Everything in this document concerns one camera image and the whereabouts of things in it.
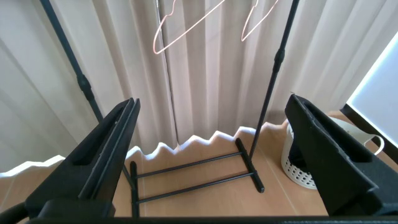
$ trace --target curtain fold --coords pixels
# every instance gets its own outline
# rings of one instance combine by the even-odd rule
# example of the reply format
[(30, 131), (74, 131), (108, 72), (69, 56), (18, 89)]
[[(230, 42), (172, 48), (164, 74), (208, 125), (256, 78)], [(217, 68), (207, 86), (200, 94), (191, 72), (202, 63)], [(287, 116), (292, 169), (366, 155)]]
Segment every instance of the curtain fold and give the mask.
[[(221, 0), (178, 0), (157, 49)], [(259, 0), (250, 30), (275, 0)], [(193, 134), (256, 127), (292, 0), (246, 39), (255, 1), (227, 0), (165, 52), (152, 41), (172, 0), (51, 0), (103, 115), (141, 99), (131, 146), (151, 153)], [(395, 0), (301, 0), (266, 120), (280, 123), (294, 92), (323, 111), (346, 102), (398, 30)], [(0, 2), (0, 172), (67, 156), (97, 125), (38, 0)]]

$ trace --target clothes hanger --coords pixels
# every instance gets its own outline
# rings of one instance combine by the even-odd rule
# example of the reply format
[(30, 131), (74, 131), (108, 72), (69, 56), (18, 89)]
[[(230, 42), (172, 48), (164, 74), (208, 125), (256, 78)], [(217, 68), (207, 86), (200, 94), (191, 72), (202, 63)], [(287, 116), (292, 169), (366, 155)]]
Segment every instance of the clothes hanger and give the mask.
[(243, 27), (243, 30), (242, 30), (242, 36), (241, 36), (241, 41), (242, 41), (242, 42), (244, 42), (244, 40), (246, 40), (246, 38), (249, 37), (249, 35), (257, 28), (257, 26), (259, 26), (260, 23), (261, 23), (264, 19), (267, 18), (267, 16), (269, 15), (269, 13), (274, 9), (275, 5), (278, 3), (278, 1), (279, 1), (279, 0), (276, 0), (276, 2), (274, 3), (274, 5), (272, 5), (272, 7), (271, 7), (271, 8), (269, 9), (269, 11), (267, 12), (267, 14), (260, 20), (260, 22), (258, 22), (258, 23), (253, 27), (253, 29), (251, 29), (251, 30), (248, 32), (248, 34), (246, 34), (246, 36), (243, 37), (244, 31), (246, 30), (246, 26), (247, 26), (247, 24), (248, 24), (248, 22), (249, 22), (250, 16), (251, 16), (251, 14), (253, 13), (254, 8), (257, 7), (257, 5), (258, 5), (258, 3), (259, 3), (259, 0), (256, 1), (256, 4), (251, 8), (251, 10), (250, 10), (250, 12), (249, 12), (249, 15), (248, 15), (248, 18), (246, 19), (246, 22), (244, 23), (244, 27)]
[(166, 18), (169, 17), (169, 16), (171, 16), (171, 15), (174, 13), (174, 4), (175, 4), (175, 1), (176, 1), (176, 0), (173, 1), (172, 12), (171, 12), (170, 14), (167, 14), (166, 16), (163, 17), (162, 21), (161, 21), (160, 24), (159, 24), (159, 27), (158, 27), (157, 30), (156, 30), (155, 37), (154, 37), (154, 43), (153, 43), (153, 46), (152, 46), (155, 54), (160, 54), (160, 53), (162, 53), (162, 52), (165, 51), (167, 48), (169, 48), (171, 45), (173, 45), (174, 43), (176, 43), (176, 41), (178, 41), (181, 37), (183, 37), (185, 34), (187, 34), (188, 32), (190, 32), (196, 25), (198, 25), (202, 20), (204, 20), (204, 19), (205, 19), (210, 13), (212, 13), (218, 6), (220, 6), (221, 4), (223, 4), (223, 3), (225, 2), (225, 0), (222, 0), (220, 3), (218, 3), (218, 5), (216, 5), (212, 10), (210, 10), (209, 12), (207, 12), (205, 16), (203, 16), (198, 22), (196, 22), (196, 23), (195, 23), (193, 26), (191, 26), (189, 29), (187, 29), (183, 34), (181, 34), (179, 37), (177, 37), (175, 40), (173, 40), (171, 43), (169, 43), (166, 47), (162, 48), (162, 49), (159, 50), (159, 51), (156, 51), (155, 46), (156, 46), (156, 39), (157, 39), (157, 36), (159, 35), (160, 29), (162, 28), (162, 25), (163, 25), (163, 23), (165, 22)]

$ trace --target white basket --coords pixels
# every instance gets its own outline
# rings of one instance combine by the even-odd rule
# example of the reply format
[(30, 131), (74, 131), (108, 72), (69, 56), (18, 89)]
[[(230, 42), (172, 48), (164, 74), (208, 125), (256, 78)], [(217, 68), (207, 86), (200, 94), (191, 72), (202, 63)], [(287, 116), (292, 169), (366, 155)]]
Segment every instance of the white basket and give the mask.
[[(378, 135), (375, 134), (368, 134), (357, 128), (356, 126), (353, 126), (352, 124), (349, 124), (345, 121), (336, 119), (336, 118), (331, 118), (336, 124), (338, 124), (340, 127), (342, 127), (347, 133), (349, 133), (352, 137), (354, 137), (358, 142), (361, 144), (366, 144), (368, 141), (370, 141), (373, 137), (377, 137), (380, 139), (380, 147), (379, 149), (374, 153), (377, 155), (379, 152), (382, 151), (384, 147), (384, 141), (383, 138), (381, 138)], [(293, 143), (293, 130), (290, 127), (290, 124), (287, 126), (286, 129), (286, 139), (284, 143), (284, 148), (282, 151), (282, 158), (281, 158), (281, 163), (282, 163), (282, 168), (285, 172), (285, 174), (293, 180), (296, 184), (299, 184), (303, 187), (306, 187), (308, 189), (317, 189), (317, 186), (315, 185), (315, 182), (312, 179), (312, 176), (310, 173), (303, 172), (300, 170), (298, 167), (293, 165), (289, 161), (289, 152), (290, 148), (292, 147)]]

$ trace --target floor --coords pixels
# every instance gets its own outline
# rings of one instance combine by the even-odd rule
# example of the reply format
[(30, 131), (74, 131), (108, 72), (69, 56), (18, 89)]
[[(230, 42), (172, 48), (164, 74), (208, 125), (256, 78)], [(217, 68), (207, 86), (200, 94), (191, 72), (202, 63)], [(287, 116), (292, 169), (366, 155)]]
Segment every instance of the floor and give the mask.
[[(330, 115), (348, 120), (340, 112)], [(262, 127), (253, 163), (266, 188), (263, 194), (257, 192), (250, 177), (244, 177), (142, 203), (140, 204), (140, 215), (142, 217), (326, 215), (318, 192), (293, 183), (282, 170), (280, 157), (286, 135), (286, 125), (286, 123), (282, 125), (266, 123)], [(246, 149), (249, 149), (254, 135), (252, 131), (253, 129), (240, 129), (234, 138), (241, 138)], [(367, 147), (372, 151), (376, 148), (373, 143)], [(126, 160), (126, 166), (129, 168), (130, 161), (135, 161), (138, 173), (141, 174), (237, 151), (232, 138), (221, 134), (214, 136), (210, 144), (192, 141), (184, 150), (178, 147), (174, 152), (170, 152), (165, 147), (160, 148), (152, 159), (137, 151)], [(378, 157), (398, 171), (398, 165), (383, 152)], [(32, 167), (15, 177), (0, 179), (0, 211), (23, 202), (55, 167), (56, 165), (46, 168)], [(239, 156), (234, 156), (145, 177), (139, 179), (138, 182), (139, 198), (243, 172), (246, 172), (243, 160)], [(131, 194), (123, 175), (119, 179), (113, 204), (116, 207), (116, 216), (131, 216)]]

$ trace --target beige curtain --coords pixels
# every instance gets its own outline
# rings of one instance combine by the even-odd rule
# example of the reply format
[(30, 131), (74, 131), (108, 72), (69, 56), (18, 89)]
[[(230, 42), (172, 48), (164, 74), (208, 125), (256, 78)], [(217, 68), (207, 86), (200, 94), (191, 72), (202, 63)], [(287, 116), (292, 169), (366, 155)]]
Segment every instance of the beige curtain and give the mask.
[[(176, 2), (157, 47), (189, 28), (220, 0)], [(192, 134), (255, 127), (292, 0), (245, 41), (255, 1), (227, 0), (160, 55), (159, 19), (172, 0), (54, 0), (52, 5), (103, 114), (141, 99), (132, 145), (151, 153)], [(274, 0), (259, 0), (249, 29)], [(284, 119), (290, 92), (337, 110), (398, 30), (398, 1), (301, 1), (267, 120)], [(38, 0), (0, 2), (0, 172), (70, 151), (97, 124)]]

